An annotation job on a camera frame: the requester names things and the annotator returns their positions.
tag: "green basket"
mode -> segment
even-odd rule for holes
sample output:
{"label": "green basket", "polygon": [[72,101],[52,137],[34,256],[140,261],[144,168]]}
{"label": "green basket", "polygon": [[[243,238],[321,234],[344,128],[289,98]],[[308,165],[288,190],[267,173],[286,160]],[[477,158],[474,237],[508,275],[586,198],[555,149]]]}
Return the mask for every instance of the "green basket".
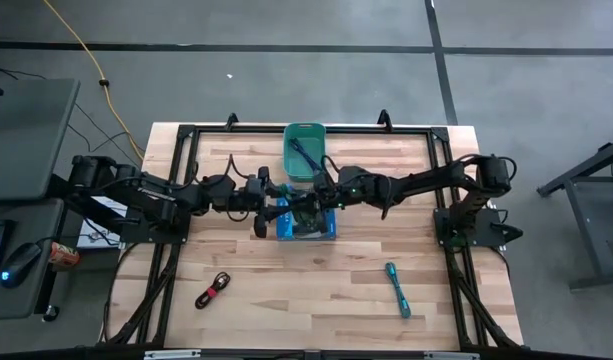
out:
{"label": "green basket", "polygon": [[315,162],[326,154],[326,127],[317,123],[294,123],[284,129],[284,171],[291,181],[313,181],[313,170],[304,157],[293,150],[288,141],[297,138]]}

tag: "floor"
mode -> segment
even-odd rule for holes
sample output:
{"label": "floor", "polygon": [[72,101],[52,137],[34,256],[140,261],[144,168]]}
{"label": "floor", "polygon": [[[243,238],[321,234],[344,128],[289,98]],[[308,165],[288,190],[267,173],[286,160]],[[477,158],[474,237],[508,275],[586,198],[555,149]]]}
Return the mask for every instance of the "floor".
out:
{"label": "floor", "polygon": [[[613,141],[613,0],[53,4],[87,42],[210,45],[96,53],[141,146],[154,121],[223,122],[231,112],[241,121],[373,123],[386,108],[397,124],[475,126],[482,152],[520,166],[498,205],[525,231],[507,252],[525,343],[613,357],[613,289],[569,292],[569,281],[592,274],[590,262],[565,194],[542,199],[535,192]],[[429,26],[429,18],[436,22]],[[0,2],[0,40],[73,41],[37,0]],[[261,48],[239,45],[287,47],[256,52]],[[546,50],[531,56],[534,49]],[[79,79],[82,108],[107,132],[121,131],[83,52],[0,49],[0,66]],[[14,80],[0,74],[2,85],[7,81]],[[77,111],[71,124],[93,145],[104,140]],[[119,143],[130,154],[127,141]],[[85,152],[69,133],[58,173],[67,174],[70,157]],[[97,153],[126,161],[112,146]],[[65,304],[55,323],[0,322],[0,352],[93,344],[108,268],[60,280]],[[13,333],[24,341],[6,341]]]}

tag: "wooden tabletop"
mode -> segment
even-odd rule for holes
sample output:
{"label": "wooden tabletop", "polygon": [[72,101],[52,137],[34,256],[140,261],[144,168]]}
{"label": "wooden tabletop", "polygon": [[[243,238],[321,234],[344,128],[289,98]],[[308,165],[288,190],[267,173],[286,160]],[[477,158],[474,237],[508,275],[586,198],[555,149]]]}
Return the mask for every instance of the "wooden tabletop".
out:
{"label": "wooden tabletop", "polygon": [[[153,125],[144,171],[168,177],[178,125]],[[455,158],[478,152],[473,127],[449,127],[449,134]],[[200,176],[223,173],[232,153],[243,173],[269,166],[275,183],[288,181],[282,169],[281,134],[203,134],[199,144]],[[421,136],[329,134],[326,150],[339,166],[359,165],[392,176],[430,168]],[[236,175],[233,179],[243,185]],[[252,216],[242,223],[214,212],[195,217],[182,248],[166,346],[458,349],[446,261],[436,244],[431,216],[435,207],[430,193],[391,208],[384,221],[380,210],[367,205],[338,210],[338,238],[327,242],[278,242],[273,226],[267,239],[256,238]],[[137,246],[119,272],[112,297],[113,334],[144,295],[152,251],[152,245]],[[410,319],[399,315],[384,272],[388,261],[397,266],[412,309]],[[482,302],[506,333],[521,343],[504,263],[489,249],[480,248],[473,249],[473,262]],[[196,310],[195,298],[220,271],[232,276],[230,284],[206,309]],[[475,341],[470,307],[465,306],[465,311]],[[157,314],[153,312],[151,330]]]}

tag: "screwdriver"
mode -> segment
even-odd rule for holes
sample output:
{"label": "screwdriver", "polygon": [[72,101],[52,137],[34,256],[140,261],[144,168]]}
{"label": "screwdriver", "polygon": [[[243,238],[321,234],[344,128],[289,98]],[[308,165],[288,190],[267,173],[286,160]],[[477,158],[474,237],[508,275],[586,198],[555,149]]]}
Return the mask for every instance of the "screwdriver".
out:
{"label": "screwdriver", "polygon": [[395,268],[395,264],[392,262],[386,263],[386,274],[392,281],[395,286],[395,295],[397,295],[397,303],[399,303],[399,311],[402,314],[403,318],[410,317],[410,306],[408,306],[408,301],[404,297],[404,293],[402,292],[402,288],[399,286],[399,280],[397,279],[397,269]]}

